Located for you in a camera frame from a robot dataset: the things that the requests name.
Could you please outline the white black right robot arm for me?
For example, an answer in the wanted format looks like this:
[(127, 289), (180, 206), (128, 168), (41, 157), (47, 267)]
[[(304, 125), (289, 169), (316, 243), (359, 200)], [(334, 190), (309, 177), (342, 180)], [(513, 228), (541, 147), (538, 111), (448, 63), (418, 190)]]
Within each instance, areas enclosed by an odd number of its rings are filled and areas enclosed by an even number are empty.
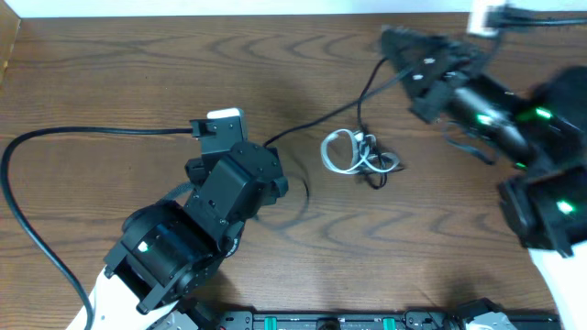
[(567, 329), (586, 326), (586, 70), (570, 66), (523, 98), (486, 72), (493, 52), (387, 27), (381, 50), (412, 113), (448, 116), (516, 167), (498, 186), (505, 222), (547, 284)]

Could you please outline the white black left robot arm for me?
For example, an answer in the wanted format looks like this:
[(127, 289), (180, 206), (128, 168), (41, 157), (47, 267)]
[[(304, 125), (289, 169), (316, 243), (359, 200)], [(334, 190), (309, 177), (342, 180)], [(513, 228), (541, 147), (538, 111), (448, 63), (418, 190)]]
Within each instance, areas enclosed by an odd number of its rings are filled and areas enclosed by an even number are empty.
[(148, 329), (214, 276), (246, 222), (288, 190), (276, 148), (241, 141), (186, 164), (190, 181), (130, 215), (104, 258), (91, 308), (69, 327)]

